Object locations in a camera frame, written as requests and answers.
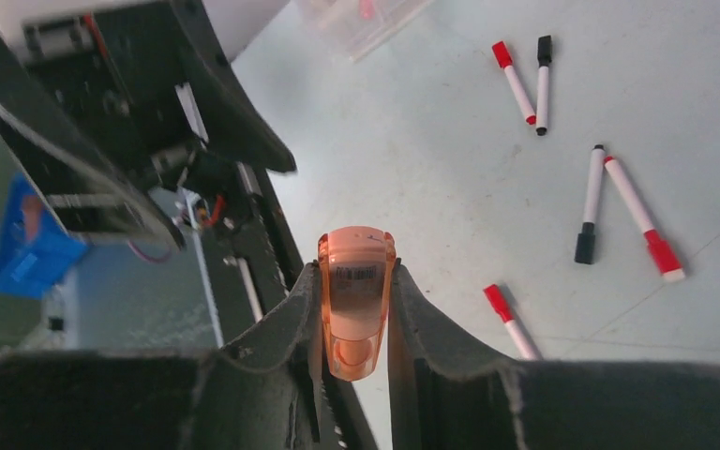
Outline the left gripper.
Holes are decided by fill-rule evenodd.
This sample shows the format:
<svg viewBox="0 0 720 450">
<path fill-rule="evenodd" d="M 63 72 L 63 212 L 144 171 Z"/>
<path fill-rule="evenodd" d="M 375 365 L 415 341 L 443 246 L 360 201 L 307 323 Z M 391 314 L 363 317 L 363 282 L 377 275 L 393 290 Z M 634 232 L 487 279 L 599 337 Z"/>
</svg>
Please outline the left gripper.
<svg viewBox="0 0 720 450">
<path fill-rule="evenodd" d="M 296 170 L 238 81 L 201 1 L 33 22 L 21 46 L 0 37 L 0 139 L 65 233 L 184 246 L 150 193 L 177 187 L 200 149 L 175 94 L 185 79 L 210 151 L 277 173 Z"/>
</svg>

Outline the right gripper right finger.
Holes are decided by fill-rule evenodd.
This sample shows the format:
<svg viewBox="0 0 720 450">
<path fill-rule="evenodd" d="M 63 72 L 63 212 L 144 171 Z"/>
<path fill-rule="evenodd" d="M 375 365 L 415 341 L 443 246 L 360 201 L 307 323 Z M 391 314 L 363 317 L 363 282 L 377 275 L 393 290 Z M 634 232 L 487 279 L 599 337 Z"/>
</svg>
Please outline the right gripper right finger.
<svg viewBox="0 0 720 450">
<path fill-rule="evenodd" d="M 720 449 L 720 366 L 520 361 L 393 272 L 388 380 L 396 449 Z"/>
</svg>

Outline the orange highlighter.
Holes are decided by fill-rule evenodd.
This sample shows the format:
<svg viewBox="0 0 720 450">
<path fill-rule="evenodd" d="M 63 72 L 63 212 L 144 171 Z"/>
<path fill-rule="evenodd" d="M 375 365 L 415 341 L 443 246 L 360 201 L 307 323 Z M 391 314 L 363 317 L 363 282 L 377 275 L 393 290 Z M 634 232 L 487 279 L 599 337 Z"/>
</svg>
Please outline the orange highlighter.
<svg viewBox="0 0 720 450">
<path fill-rule="evenodd" d="M 376 228 L 349 226 L 319 239 L 324 345 L 338 379 L 359 381 L 377 366 L 396 260 L 393 235 Z"/>
</svg>

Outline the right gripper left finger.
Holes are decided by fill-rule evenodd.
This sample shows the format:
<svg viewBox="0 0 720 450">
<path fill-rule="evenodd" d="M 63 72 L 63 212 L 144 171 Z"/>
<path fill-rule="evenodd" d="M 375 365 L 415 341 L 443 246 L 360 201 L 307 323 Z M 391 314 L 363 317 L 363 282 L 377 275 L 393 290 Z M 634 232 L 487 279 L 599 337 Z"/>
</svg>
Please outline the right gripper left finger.
<svg viewBox="0 0 720 450">
<path fill-rule="evenodd" d="M 372 449 L 323 356 L 321 275 L 220 349 L 0 351 L 0 449 Z"/>
</svg>

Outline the white plastic drawer organizer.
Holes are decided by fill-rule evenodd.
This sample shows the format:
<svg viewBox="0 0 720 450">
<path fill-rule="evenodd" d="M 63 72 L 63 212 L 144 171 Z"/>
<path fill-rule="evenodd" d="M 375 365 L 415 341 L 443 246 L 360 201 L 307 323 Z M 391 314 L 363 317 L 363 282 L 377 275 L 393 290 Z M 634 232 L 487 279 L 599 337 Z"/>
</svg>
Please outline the white plastic drawer organizer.
<svg viewBox="0 0 720 450">
<path fill-rule="evenodd" d="M 205 1 L 217 38 L 232 61 L 286 6 L 336 50 L 358 61 L 430 5 L 429 1 Z"/>
</svg>

